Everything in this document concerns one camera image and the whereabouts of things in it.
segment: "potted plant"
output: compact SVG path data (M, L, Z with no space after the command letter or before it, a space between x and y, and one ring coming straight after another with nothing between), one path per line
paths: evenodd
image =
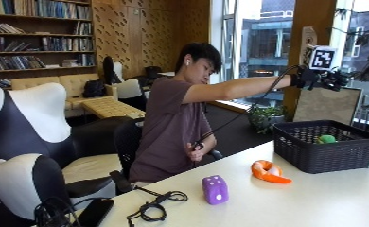
M247 121L250 127L258 133L266 134L273 130L274 123L282 123L287 120L287 111L283 106L278 107L253 107L247 111Z

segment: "purple die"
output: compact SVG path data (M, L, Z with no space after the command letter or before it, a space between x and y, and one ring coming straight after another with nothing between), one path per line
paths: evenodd
M229 200L226 183L219 175L203 178L202 187L205 198L211 205Z

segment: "orange carrot toy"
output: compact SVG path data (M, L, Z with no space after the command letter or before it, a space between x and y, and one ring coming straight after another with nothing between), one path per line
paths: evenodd
M282 169L266 160L259 160L250 167L255 178L271 183L291 183L291 179L282 177Z

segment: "black basket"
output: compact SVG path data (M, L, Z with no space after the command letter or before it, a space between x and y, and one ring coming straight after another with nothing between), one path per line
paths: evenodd
M335 143L315 144L323 134ZM369 131L333 120L273 125L274 152L306 173L369 167Z

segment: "man's hand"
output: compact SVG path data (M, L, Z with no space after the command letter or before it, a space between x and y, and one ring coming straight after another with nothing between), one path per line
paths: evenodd
M198 162L202 159L203 155L205 155L205 153L202 151L202 147L201 146L193 147L191 143L186 144L186 154L187 154L187 157L194 162Z

